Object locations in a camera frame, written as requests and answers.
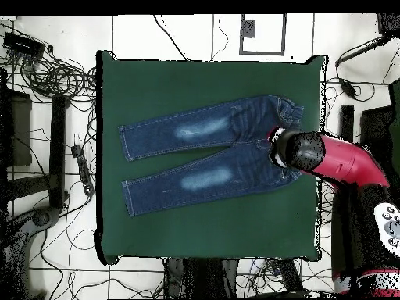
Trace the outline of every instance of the black cable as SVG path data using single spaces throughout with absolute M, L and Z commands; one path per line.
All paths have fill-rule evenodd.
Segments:
M 220 29 L 220 31 L 223 33 L 223 35 L 224 35 L 225 38 L 227 39 L 227 42 L 226 42 L 225 46 L 223 47 L 223 49 L 220 49 L 220 50 L 211 58 L 211 61 L 214 60 L 214 58 L 218 55 L 219 52 L 225 51 L 225 49 L 227 48 L 227 45 L 229 44 L 229 37 L 227 36 L 227 34 L 226 34 L 225 32 L 222 31 L 221 26 L 220 26 L 220 21 L 221 21 L 221 14 L 220 14 L 220 17 L 218 18 L 218 28 Z
M 343 53 L 339 56 L 338 61 L 340 61 L 341 57 L 342 57 L 344 54 L 349 53 L 349 52 L 351 52 L 351 51 L 354 51 L 354 50 L 357 49 L 357 48 L 360 48 L 360 47 L 362 47 L 362 46 L 364 46 L 364 45 L 366 45 L 366 44 L 368 44 L 368 43 L 370 43 L 370 42 L 372 42 L 372 41 L 377 41 L 377 40 L 379 40 L 379 39 L 381 39 L 381 38 L 382 38 L 382 37 L 376 37 L 376 38 L 371 39 L 370 41 L 367 41 L 367 42 L 365 42 L 365 43 L 363 43 L 363 44 L 361 44 L 361 45 L 359 45 L 359 46 L 355 46 L 355 47 L 353 47 L 353 48 L 348 49 L 347 51 L 343 52 Z M 340 78 L 340 77 L 339 77 L 339 72 L 338 72 L 338 67 L 339 67 L 339 66 L 335 65 L 335 67 L 336 67 L 336 77 L 339 79 L 339 78 Z
M 172 37 L 170 36 L 170 34 L 166 31 L 166 29 L 164 29 L 160 24 L 159 21 L 157 20 L 157 17 L 155 15 L 153 15 L 155 22 L 157 23 L 157 25 L 159 26 L 159 28 L 164 31 L 166 33 L 166 35 L 169 37 L 169 39 L 172 41 L 173 45 L 175 46 L 175 48 L 178 50 L 178 52 L 182 55 L 182 57 L 186 60 L 186 61 L 190 61 L 190 59 L 187 59 L 186 56 L 184 55 L 184 53 L 182 53 L 182 51 L 179 49 L 179 47 L 177 46 L 177 44 L 175 44 L 175 41 L 172 39 Z
M 391 63 L 389 64 L 389 67 L 387 68 L 387 72 L 384 75 L 384 79 L 386 78 L 386 76 L 389 74 L 389 71 L 391 71 L 391 65 L 393 64 L 393 61 L 395 60 L 395 57 L 398 53 L 398 51 L 400 51 L 400 47 L 397 49 L 396 53 L 393 55 L 393 57 L 391 58 Z
M 28 147 L 28 148 L 30 149 L 30 151 L 33 153 L 34 158 L 36 159 L 36 162 L 37 162 L 37 164 L 39 165 L 39 168 L 41 169 L 41 172 L 42 172 L 43 176 L 44 176 L 45 179 L 46 179 L 46 182 L 47 182 L 47 185 L 48 185 L 48 189 L 51 190 L 51 188 L 50 188 L 50 181 L 48 180 L 48 176 L 45 174 L 45 171 L 44 171 L 43 167 L 41 166 L 41 163 L 39 162 L 39 159 L 38 159 L 38 157 L 36 156 L 36 153 L 34 152 L 34 150 L 33 150 L 29 145 L 27 145 L 27 144 L 25 144 L 23 141 L 21 141 L 18 137 L 16 137 L 16 136 L 13 136 L 13 137 L 14 137 L 19 143 L 21 143 L 22 145 Z
M 100 282 L 100 283 L 97 283 L 97 284 L 87 284 L 87 285 L 84 285 L 83 287 L 80 287 L 79 290 L 77 291 L 77 293 L 73 296 L 72 300 L 75 300 L 75 298 L 77 298 L 79 292 L 80 292 L 82 289 L 84 289 L 84 288 L 94 288 L 94 287 L 97 287 L 97 286 L 100 286 L 100 285 L 109 283 L 109 282 L 111 282 L 111 280 L 117 282 L 119 285 L 121 285 L 122 287 L 126 288 L 127 290 L 130 290 L 130 291 L 132 291 L 132 292 L 135 292 L 136 295 L 140 295 L 142 298 L 149 298 L 149 299 L 152 299 L 151 296 L 144 296 L 144 295 L 141 294 L 141 293 L 143 293 L 143 292 L 148 291 L 148 292 L 150 293 L 150 295 L 152 295 L 152 292 L 151 292 L 150 290 L 137 291 L 137 290 L 134 290 L 133 288 L 128 287 L 127 285 L 123 284 L 120 280 L 117 280 L 116 278 L 109 278 L 108 280 L 104 280 L 103 282 Z
M 72 212 L 78 210 L 79 208 L 82 208 L 82 207 L 86 206 L 90 201 L 91 201 L 91 197 L 90 197 L 90 198 L 87 198 L 86 202 L 85 202 L 83 205 L 80 205 L 79 207 L 76 207 L 75 209 L 69 211 L 68 213 L 72 213 Z M 43 249 L 43 251 L 44 251 L 46 248 L 48 248 L 48 246 L 50 246 L 52 243 L 54 243 L 54 241 L 56 241 L 59 237 L 61 237 L 61 236 L 63 235 L 64 232 L 65 232 L 65 230 L 63 230 L 56 238 L 54 238 L 54 239 L 52 240 L 52 242 L 50 242 L 50 244 L 48 244 L 48 245 Z M 29 263 L 31 263 L 31 262 L 32 262 L 34 259 L 36 259 L 39 255 L 40 255 L 40 253 L 36 254 L 36 256 L 34 256 L 34 257 L 29 261 Z
M 59 280 L 57 286 L 54 288 L 52 294 L 50 295 L 50 299 L 49 300 L 52 300 L 53 295 L 55 294 L 55 291 L 59 288 L 59 285 L 61 284 L 61 282 L 64 279 L 64 273 L 58 267 L 54 266 L 49 261 L 47 261 L 47 259 L 43 256 L 43 247 L 45 246 L 46 240 L 47 240 L 47 229 L 45 230 L 45 239 L 43 240 L 43 243 L 41 244 L 41 250 L 40 250 L 39 254 L 41 255 L 41 258 L 43 259 L 43 261 L 45 261 L 45 263 L 47 263 L 49 266 L 53 267 L 55 270 L 57 270 L 57 271 L 59 271 L 61 273 L 61 280 Z

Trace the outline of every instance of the jeans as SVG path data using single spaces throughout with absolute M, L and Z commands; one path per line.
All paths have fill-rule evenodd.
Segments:
M 119 127 L 127 161 L 190 148 L 227 146 L 204 159 L 148 177 L 125 180 L 130 216 L 282 188 L 301 175 L 269 159 L 266 135 L 298 129 L 303 107 L 263 95 Z

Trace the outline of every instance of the green table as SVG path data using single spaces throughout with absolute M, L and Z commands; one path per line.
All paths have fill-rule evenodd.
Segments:
M 278 191 L 129 217 L 121 181 L 188 163 L 217 148 L 134 162 L 123 157 L 117 127 L 155 116 L 256 95 L 303 105 L 303 130 L 320 127 L 320 74 L 308 64 L 114 60 L 102 53 L 102 251 L 141 257 L 316 258 L 316 178 Z

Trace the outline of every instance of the cable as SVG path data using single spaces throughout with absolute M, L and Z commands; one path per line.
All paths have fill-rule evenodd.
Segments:
M 389 74 L 389 71 L 391 70 L 391 65 L 393 64 L 393 61 L 395 60 L 395 57 L 398 53 L 398 51 L 400 51 L 400 47 L 397 49 L 396 53 L 393 55 L 393 57 L 391 58 L 391 64 L 389 64 L 389 67 L 387 68 L 387 72 L 384 75 L 384 79 L 386 78 L 386 76 Z
M 166 29 L 164 29 L 160 24 L 159 21 L 157 20 L 157 17 L 155 15 L 153 15 L 155 22 L 157 23 L 157 25 L 159 26 L 159 28 L 164 31 L 166 33 L 166 35 L 170 38 L 170 40 L 172 41 L 173 45 L 175 46 L 175 48 L 178 50 L 178 52 L 182 55 L 182 57 L 186 60 L 186 61 L 190 61 L 190 59 L 187 59 L 186 56 L 184 55 L 184 53 L 182 53 L 179 49 L 179 47 L 177 46 L 177 44 L 175 44 L 175 41 L 173 41 L 172 37 L 170 36 L 170 34 L 166 31 Z
M 221 14 L 220 14 L 220 17 L 219 17 L 219 19 L 218 19 L 218 28 L 220 29 L 220 31 L 223 33 L 223 35 L 224 35 L 225 38 L 227 39 L 227 43 L 225 44 L 225 46 L 223 47 L 223 49 L 220 49 L 220 50 L 211 58 L 211 61 L 214 60 L 214 58 L 217 56 L 217 54 L 218 54 L 219 52 L 225 51 L 225 49 L 227 48 L 227 45 L 229 44 L 229 37 L 227 36 L 227 34 L 225 34 L 225 32 L 222 31 L 221 26 L 220 26 L 220 21 L 221 21 Z
M 73 296 L 73 298 L 72 298 L 71 300 L 76 299 L 77 296 L 78 296 L 78 294 L 79 294 L 79 292 L 80 292 L 82 289 L 84 289 L 84 288 L 93 288 L 93 287 L 97 287 L 97 286 L 99 286 L 99 285 L 103 285 L 103 284 L 109 283 L 109 282 L 111 282 L 111 280 L 117 282 L 119 285 L 121 285 L 122 287 L 126 288 L 127 290 L 130 290 L 130 291 L 135 292 L 136 295 L 140 295 L 142 298 L 153 299 L 151 296 L 144 296 L 144 295 L 141 294 L 141 293 L 143 293 L 143 292 L 148 291 L 148 292 L 150 293 L 150 295 L 152 295 L 152 292 L 151 292 L 150 290 L 142 290 L 142 291 L 134 290 L 133 288 L 128 287 L 127 285 L 123 284 L 120 280 L 117 280 L 116 278 L 109 278 L 108 280 L 104 280 L 103 282 L 100 282 L 100 283 L 97 283 L 97 284 L 87 284 L 87 285 L 84 285 L 83 287 L 80 287 L 79 290 L 77 291 L 77 293 Z
M 341 57 L 344 55 L 344 54 L 346 54 L 346 53 L 349 53 L 350 51 L 354 51 L 355 49 L 357 49 L 357 48 L 360 48 L 360 47 L 362 47 L 362 46 L 364 46 L 364 45 L 366 45 L 366 44 L 368 44 L 368 43 L 370 43 L 370 42 L 373 42 L 373 41 L 377 41 L 377 40 L 379 40 L 379 39 L 381 39 L 382 37 L 376 37 L 376 38 L 374 38 L 374 39 L 371 39 L 370 41 L 367 41 L 367 42 L 365 42 L 365 43 L 363 43 L 363 44 L 361 44 L 361 45 L 359 45 L 359 46 L 355 46 L 355 47 L 353 47 L 353 48 L 350 48 L 350 49 L 348 49 L 347 51 L 345 51 L 345 52 L 343 52 L 340 56 L 339 56 L 339 59 L 337 59 L 338 61 L 340 61 L 341 60 Z M 336 77 L 339 79 L 340 77 L 339 77 L 339 72 L 338 72 L 338 67 L 339 67 L 339 65 L 335 65 L 335 67 L 336 67 Z
M 41 163 L 39 162 L 38 157 L 36 156 L 36 153 L 34 152 L 34 150 L 27 144 L 25 144 L 23 141 L 21 141 L 18 137 L 13 136 L 17 141 L 19 141 L 22 145 L 28 147 L 30 149 L 30 151 L 33 153 L 34 158 L 36 159 L 37 164 L 39 165 L 39 168 L 41 169 L 41 172 L 43 174 L 43 176 L 46 179 L 47 185 L 48 185 L 48 189 L 51 190 L 50 188 L 50 181 L 48 180 L 48 176 L 45 174 L 45 171 L 43 170 L 43 167 L 41 166 Z
M 64 279 L 64 273 L 58 267 L 52 265 L 49 261 L 47 261 L 46 258 L 43 256 L 43 247 L 45 246 L 46 240 L 47 240 L 47 229 L 45 230 L 45 239 L 43 240 L 43 243 L 41 244 L 41 251 L 40 251 L 41 258 L 43 259 L 43 261 L 45 261 L 45 263 L 47 263 L 49 266 L 53 267 L 55 270 L 57 270 L 61 273 L 61 280 L 59 280 L 57 286 L 54 288 L 52 294 L 50 295 L 49 300 L 52 300 L 53 295 L 55 294 L 55 291 L 59 288 L 59 285 L 61 284 L 61 282 Z

